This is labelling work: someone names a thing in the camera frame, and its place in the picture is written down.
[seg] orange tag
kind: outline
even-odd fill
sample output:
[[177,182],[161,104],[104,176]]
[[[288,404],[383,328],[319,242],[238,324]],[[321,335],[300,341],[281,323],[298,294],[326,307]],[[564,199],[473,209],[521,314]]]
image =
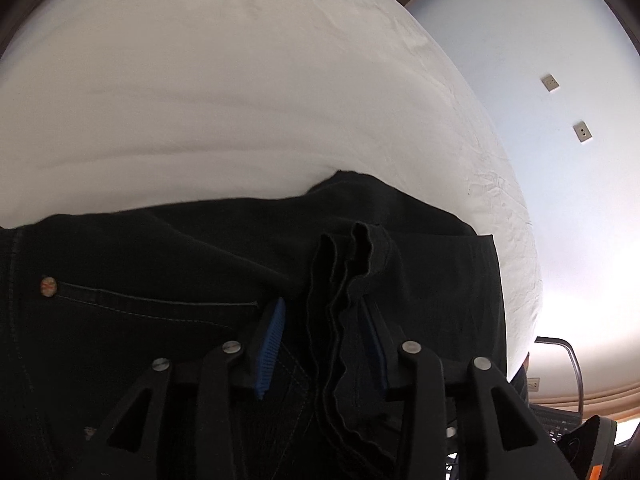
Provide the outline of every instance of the orange tag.
[[600,480],[600,475],[601,474],[602,474],[602,464],[595,465],[591,469],[591,474],[589,475],[589,480]]

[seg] bed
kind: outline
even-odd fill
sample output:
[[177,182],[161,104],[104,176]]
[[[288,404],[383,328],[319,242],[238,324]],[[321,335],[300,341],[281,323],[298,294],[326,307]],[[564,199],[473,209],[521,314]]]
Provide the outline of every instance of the bed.
[[46,0],[2,56],[0,130],[5,228],[372,174],[494,236],[510,377],[533,342],[520,187],[469,86],[393,0]]

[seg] black shoe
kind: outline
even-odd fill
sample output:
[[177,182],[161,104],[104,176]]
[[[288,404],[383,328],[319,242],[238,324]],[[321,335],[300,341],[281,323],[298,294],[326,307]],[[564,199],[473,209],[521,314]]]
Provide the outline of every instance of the black shoe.
[[616,441],[618,424],[594,415],[557,444],[574,469],[578,480],[600,480],[609,468]]
[[614,449],[606,480],[640,480],[640,426]]

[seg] electrical socket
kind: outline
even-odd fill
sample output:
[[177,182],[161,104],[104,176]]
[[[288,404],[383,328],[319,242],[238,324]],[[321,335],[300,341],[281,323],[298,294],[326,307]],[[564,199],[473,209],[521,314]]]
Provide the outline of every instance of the electrical socket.
[[589,140],[591,139],[591,137],[593,137],[591,135],[591,132],[587,128],[587,125],[584,124],[584,121],[581,121],[578,124],[576,124],[574,126],[574,130],[575,130],[575,134],[578,136],[578,139],[580,139],[580,142],[584,142],[585,140]]
[[530,392],[537,392],[540,390],[540,378],[528,377],[527,378],[527,390]]
[[545,75],[542,78],[542,84],[546,87],[547,90],[549,90],[550,92],[552,92],[553,90],[556,90],[557,88],[560,88],[560,85],[558,84],[558,81],[556,81],[556,78],[553,77],[551,74],[549,75]]

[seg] white wall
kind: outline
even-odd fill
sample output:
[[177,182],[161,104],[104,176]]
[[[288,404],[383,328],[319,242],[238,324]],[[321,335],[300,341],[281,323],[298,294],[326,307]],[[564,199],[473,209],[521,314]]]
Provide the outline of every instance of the white wall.
[[[603,0],[414,0],[494,120],[527,200],[545,311],[587,391],[640,380],[640,56]],[[540,78],[556,77],[549,94]],[[584,120],[593,139],[572,126]],[[540,396],[575,393],[561,349],[536,345]]]

